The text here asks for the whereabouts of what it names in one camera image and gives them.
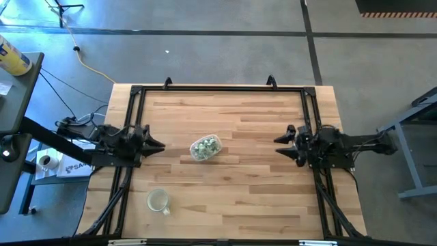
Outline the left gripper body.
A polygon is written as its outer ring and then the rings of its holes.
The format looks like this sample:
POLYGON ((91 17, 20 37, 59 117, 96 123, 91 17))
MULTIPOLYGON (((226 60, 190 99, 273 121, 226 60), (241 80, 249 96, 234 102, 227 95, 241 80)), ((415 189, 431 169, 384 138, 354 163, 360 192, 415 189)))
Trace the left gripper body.
POLYGON ((133 130, 126 137, 127 159, 135 165, 141 164, 142 148, 144 144, 144 130, 140 125, 134 125, 133 130))

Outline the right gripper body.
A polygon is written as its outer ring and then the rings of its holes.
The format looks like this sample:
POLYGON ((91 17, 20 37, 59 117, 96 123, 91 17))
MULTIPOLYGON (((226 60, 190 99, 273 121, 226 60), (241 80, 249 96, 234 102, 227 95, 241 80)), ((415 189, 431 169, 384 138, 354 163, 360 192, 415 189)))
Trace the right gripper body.
POLYGON ((306 126, 298 127, 298 135, 296 136, 295 140, 295 145, 298 149, 298 159, 296 160, 298 167, 303 167, 307 161, 311 159, 312 139, 313 134, 306 126))

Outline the clear plastic container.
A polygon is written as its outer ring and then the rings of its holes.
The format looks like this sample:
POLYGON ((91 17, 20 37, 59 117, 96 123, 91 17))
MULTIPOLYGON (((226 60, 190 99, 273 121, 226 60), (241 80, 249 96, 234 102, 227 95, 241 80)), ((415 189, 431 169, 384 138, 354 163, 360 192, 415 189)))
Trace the clear plastic container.
MULTIPOLYGON (((196 143, 196 142, 203 142, 205 138, 210 137, 210 136, 217 137, 217 138, 220 140, 220 138, 219 138, 217 135, 207 135, 207 136, 205 136, 205 137, 202 137, 202 138, 198 139, 198 140, 195 141, 194 143, 196 143)), ((193 152, 193 146, 194 146, 194 143, 190 146, 190 149, 189 149, 189 150, 190 150, 190 154, 191 154, 192 158, 193 158, 195 161, 197 161, 196 158, 195 158, 195 154, 194 154, 194 152, 193 152)))

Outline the white printed booklet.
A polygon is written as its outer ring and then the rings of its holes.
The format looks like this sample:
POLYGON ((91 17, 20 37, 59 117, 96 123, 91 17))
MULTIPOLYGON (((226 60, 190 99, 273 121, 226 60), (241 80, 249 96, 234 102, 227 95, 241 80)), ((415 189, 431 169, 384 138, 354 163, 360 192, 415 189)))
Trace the white printed booklet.
POLYGON ((57 156, 59 159, 58 178, 88 177, 94 171, 94 166, 78 161, 64 153, 57 152, 57 156))

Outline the white coffee cup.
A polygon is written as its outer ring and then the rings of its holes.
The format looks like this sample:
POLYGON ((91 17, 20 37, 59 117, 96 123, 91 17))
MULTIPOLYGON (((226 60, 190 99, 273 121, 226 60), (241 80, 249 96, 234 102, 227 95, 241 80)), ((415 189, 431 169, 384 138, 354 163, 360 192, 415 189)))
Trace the white coffee cup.
POLYGON ((47 170, 55 169, 59 165, 59 159, 57 157, 44 155, 39 159, 38 165, 46 172, 47 170))

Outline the grey metal cart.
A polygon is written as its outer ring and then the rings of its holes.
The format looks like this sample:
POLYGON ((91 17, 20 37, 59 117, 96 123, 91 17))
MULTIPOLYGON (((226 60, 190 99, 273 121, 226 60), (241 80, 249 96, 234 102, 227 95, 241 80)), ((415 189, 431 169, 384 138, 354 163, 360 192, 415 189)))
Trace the grey metal cart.
POLYGON ((398 198, 437 195, 437 183, 425 180, 428 168, 434 168, 437 174, 437 86, 413 100, 409 108, 377 131, 395 133, 414 184, 412 189, 399 192, 398 198))

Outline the grey desk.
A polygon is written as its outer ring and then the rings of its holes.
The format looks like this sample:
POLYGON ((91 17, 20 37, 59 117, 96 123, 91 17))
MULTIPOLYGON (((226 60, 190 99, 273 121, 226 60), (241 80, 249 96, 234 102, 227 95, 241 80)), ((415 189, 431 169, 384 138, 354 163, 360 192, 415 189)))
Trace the grey desk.
POLYGON ((27 129, 22 129, 21 124, 29 121, 25 112, 38 80, 44 53, 25 52, 24 55, 32 62, 28 73, 16 77, 6 71, 0 72, 0 82, 12 84, 9 92, 0 98, 0 140, 5 135, 17 134, 20 149, 19 158, 13 162, 6 162, 0 157, 0 215, 10 210, 21 174, 27 172, 33 176, 36 172, 35 162, 27 160, 33 135, 27 129))

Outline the black device green light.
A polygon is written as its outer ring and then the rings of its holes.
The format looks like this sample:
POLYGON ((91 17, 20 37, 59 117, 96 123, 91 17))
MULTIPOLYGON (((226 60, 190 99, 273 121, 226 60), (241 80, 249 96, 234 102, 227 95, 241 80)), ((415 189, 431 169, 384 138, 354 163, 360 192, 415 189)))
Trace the black device green light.
POLYGON ((17 144, 18 135, 5 135, 0 140, 0 157, 6 162, 13 162, 20 156, 17 144))

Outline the yellow wipes canister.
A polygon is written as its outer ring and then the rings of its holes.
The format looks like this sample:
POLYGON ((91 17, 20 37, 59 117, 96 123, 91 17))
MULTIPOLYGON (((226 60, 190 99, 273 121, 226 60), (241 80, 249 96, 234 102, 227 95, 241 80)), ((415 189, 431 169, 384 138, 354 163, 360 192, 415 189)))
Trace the yellow wipes canister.
POLYGON ((13 76, 21 76, 32 68, 30 59, 0 35, 0 68, 13 76))

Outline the black tripod stand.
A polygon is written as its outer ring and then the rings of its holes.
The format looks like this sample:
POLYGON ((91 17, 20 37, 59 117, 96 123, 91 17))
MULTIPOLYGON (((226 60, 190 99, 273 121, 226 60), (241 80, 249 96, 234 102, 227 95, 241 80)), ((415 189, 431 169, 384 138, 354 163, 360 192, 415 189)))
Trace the black tripod stand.
POLYGON ((63 15, 64 12, 69 10, 70 8, 84 8, 85 6, 83 4, 70 4, 70 5, 64 5, 59 2, 59 0, 53 0, 55 2, 55 5, 53 8, 55 8, 55 13, 59 15, 59 27, 64 28, 64 20, 63 15))

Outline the black hazard striped mat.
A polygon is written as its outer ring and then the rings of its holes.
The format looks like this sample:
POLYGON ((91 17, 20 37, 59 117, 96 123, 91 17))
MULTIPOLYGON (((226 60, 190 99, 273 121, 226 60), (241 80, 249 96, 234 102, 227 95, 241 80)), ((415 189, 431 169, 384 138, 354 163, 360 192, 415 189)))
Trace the black hazard striped mat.
POLYGON ((437 0, 355 0, 363 18, 437 18, 437 0))

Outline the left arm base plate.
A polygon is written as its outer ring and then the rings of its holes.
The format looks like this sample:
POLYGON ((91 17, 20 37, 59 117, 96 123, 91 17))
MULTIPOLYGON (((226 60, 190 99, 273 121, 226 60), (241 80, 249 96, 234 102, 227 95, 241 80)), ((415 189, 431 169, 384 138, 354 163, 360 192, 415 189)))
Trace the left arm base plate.
POLYGON ((141 157, 135 147, 127 143, 110 145, 101 141, 95 149, 85 150, 90 155, 91 164, 101 167, 140 167, 141 157))

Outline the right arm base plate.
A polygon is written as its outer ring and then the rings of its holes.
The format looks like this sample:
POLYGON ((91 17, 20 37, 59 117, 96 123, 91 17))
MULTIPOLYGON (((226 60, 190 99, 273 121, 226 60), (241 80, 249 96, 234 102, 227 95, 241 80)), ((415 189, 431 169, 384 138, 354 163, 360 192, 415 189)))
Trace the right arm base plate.
POLYGON ((337 143, 320 143, 307 150, 308 162, 313 169, 354 167, 353 148, 337 143))

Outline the black aluminium table frame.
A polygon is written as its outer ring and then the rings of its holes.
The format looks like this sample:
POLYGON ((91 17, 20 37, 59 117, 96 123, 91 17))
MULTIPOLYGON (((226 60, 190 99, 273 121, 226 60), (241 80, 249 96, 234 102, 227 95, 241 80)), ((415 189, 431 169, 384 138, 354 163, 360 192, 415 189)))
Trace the black aluminium table frame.
POLYGON ((133 170, 125 209, 111 227, 124 238, 321 239, 313 172, 275 150, 288 125, 341 127, 331 86, 131 84, 113 88, 106 121, 149 124, 166 147, 133 170), (195 161, 190 146, 217 135, 222 150, 195 161), (150 191, 170 196, 169 216, 147 207, 150 191))

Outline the silver metal bracket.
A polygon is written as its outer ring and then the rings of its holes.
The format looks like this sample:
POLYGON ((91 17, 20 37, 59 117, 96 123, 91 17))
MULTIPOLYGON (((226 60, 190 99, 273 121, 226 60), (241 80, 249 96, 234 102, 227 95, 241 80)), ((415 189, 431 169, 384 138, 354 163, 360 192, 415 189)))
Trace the silver metal bracket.
POLYGON ((140 246, 147 245, 147 240, 142 238, 129 238, 109 240, 107 246, 140 246))
POLYGON ((299 240, 299 246, 338 246, 337 241, 299 240))

